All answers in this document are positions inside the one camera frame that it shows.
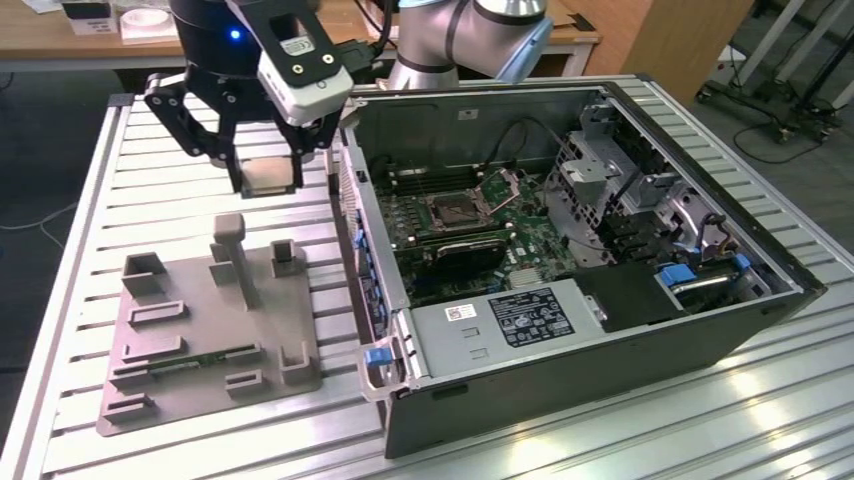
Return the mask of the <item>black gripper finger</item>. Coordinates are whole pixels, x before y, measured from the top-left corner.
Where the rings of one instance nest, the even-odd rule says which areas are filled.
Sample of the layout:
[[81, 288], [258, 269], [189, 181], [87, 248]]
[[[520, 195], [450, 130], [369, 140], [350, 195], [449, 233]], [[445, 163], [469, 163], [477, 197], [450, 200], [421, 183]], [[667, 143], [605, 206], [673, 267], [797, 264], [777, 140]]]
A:
[[[145, 84], [143, 102], [183, 152], [205, 155], [228, 173], [232, 191], [241, 191], [241, 173], [233, 137], [237, 125], [237, 95], [233, 83], [209, 73], [169, 76], [154, 73]], [[217, 129], [209, 131], [193, 117], [185, 97], [191, 94], [217, 114]]]
[[305, 126], [294, 126], [278, 117], [278, 132], [289, 146], [292, 188], [304, 187], [302, 162], [320, 149], [328, 149], [341, 119], [344, 108], [313, 120]]

